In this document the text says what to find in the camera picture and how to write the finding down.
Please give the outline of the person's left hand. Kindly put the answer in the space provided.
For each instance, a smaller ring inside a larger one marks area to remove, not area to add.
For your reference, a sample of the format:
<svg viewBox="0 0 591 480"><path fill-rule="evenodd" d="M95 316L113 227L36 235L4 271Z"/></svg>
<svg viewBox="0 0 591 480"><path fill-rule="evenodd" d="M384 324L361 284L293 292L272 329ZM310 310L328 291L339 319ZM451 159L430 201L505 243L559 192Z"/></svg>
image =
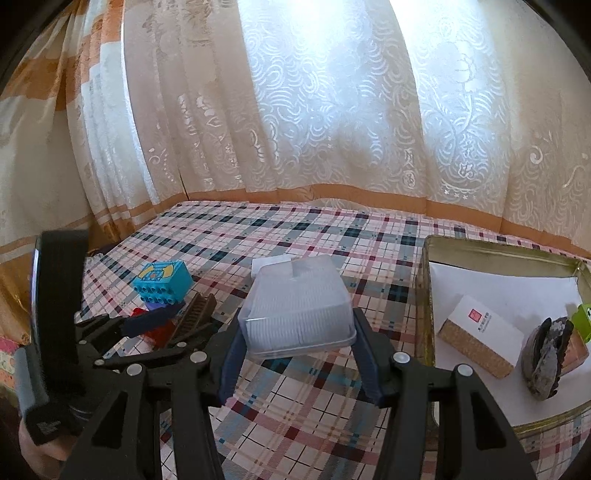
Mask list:
<svg viewBox="0 0 591 480"><path fill-rule="evenodd" d="M40 479L58 479L61 465L70 456L77 438L60 436L50 442L35 445L23 420L20 421L18 439L23 458Z"/></svg>

